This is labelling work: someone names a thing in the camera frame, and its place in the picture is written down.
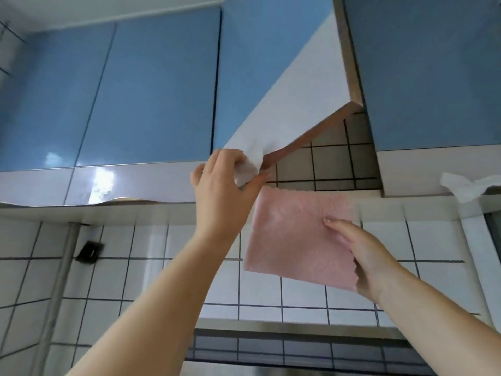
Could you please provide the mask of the black wall bracket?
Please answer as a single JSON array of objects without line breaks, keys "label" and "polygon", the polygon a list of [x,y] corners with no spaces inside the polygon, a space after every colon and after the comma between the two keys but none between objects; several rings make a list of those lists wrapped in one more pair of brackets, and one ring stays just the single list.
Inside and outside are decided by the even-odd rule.
[{"label": "black wall bracket", "polygon": [[75,258],[75,261],[92,265],[97,262],[99,255],[102,253],[105,244],[92,240],[86,241],[80,252]]}]

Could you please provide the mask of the blue cabinet door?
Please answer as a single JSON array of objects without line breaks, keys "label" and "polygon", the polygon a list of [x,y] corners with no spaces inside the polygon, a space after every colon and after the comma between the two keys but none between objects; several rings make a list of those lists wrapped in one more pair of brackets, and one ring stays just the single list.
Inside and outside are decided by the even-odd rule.
[{"label": "blue cabinet door", "polygon": [[225,0],[214,147],[261,170],[363,110],[343,0]]},{"label": "blue cabinet door", "polygon": [[117,23],[66,205],[193,202],[210,156],[221,9]]},{"label": "blue cabinet door", "polygon": [[501,0],[344,0],[386,197],[501,175]]},{"label": "blue cabinet door", "polygon": [[64,205],[115,31],[28,37],[0,90],[0,203]]}]

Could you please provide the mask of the person's left hand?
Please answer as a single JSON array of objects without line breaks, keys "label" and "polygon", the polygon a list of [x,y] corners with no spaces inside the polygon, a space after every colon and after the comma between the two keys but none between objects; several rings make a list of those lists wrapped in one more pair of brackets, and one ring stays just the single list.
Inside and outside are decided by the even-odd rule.
[{"label": "person's left hand", "polygon": [[254,203],[241,200],[234,181],[235,164],[245,156],[238,149],[218,149],[191,173],[196,199],[196,237],[215,246],[231,247]]}]

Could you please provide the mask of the grey metal pipe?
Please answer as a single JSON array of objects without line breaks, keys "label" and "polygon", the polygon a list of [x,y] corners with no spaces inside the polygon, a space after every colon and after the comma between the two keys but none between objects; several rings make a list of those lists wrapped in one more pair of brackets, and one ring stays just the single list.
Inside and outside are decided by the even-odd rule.
[{"label": "grey metal pipe", "polygon": [[35,352],[34,362],[30,376],[43,376],[44,369],[53,338],[54,329],[59,316],[66,282],[70,272],[71,263],[77,246],[77,240],[80,232],[81,224],[78,222],[70,222],[64,242],[64,250],[62,259],[59,263],[59,268],[56,273],[53,292],[47,307],[47,313],[41,331],[40,341]]}]

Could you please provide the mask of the person's right forearm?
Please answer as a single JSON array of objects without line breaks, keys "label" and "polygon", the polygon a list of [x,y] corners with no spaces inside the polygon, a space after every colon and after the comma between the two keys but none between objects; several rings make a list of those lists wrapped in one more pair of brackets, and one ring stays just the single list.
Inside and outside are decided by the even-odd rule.
[{"label": "person's right forearm", "polygon": [[375,301],[437,376],[501,376],[501,334],[396,262],[371,270]]}]

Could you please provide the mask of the person's right hand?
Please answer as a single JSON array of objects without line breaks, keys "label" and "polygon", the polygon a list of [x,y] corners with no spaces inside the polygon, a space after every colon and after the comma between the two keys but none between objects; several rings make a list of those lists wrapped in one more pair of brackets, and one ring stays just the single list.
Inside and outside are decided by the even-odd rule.
[{"label": "person's right hand", "polygon": [[386,247],[371,233],[358,226],[358,243],[349,246],[356,262],[358,294],[379,303],[388,275],[399,263]]}]

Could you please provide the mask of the white paper tissue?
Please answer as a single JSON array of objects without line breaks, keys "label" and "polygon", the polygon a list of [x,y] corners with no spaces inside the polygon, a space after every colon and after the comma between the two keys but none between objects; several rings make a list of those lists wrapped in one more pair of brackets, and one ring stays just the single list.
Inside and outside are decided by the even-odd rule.
[{"label": "white paper tissue", "polygon": [[490,175],[470,181],[464,176],[444,172],[440,184],[448,189],[459,203],[467,203],[482,196],[489,188],[501,187],[501,175]]},{"label": "white paper tissue", "polygon": [[260,174],[263,163],[263,150],[260,147],[249,148],[244,151],[245,159],[235,164],[234,181],[237,187],[242,187]]}]

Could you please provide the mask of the stainless steel range hood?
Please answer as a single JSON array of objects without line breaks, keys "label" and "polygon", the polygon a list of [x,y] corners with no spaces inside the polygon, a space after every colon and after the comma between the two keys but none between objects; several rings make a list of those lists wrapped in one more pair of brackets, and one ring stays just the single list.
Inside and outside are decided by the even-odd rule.
[{"label": "stainless steel range hood", "polygon": [[203,318],[182,375],[436,376],[394,328]]}]

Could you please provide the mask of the person's left forearm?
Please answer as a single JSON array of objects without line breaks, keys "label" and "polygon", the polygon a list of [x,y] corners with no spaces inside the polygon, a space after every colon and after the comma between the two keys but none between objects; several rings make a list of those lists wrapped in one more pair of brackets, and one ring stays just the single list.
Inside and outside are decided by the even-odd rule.
[{"label": "person's left forearm", "polygon": [[179,376],[210,286],[241,230],[198,227],[66,376]]}]

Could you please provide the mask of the pink cleaning cloth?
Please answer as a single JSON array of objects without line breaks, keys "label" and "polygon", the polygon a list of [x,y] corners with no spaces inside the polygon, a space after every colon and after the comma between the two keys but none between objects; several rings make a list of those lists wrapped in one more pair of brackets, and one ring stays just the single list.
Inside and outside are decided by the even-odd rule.
[{"label": "pink cleaning cloth", "polygon": [[351,244],[324,223],[354,216],[347,194],[264,186],[255,202],[243,267],[356,292]]}]

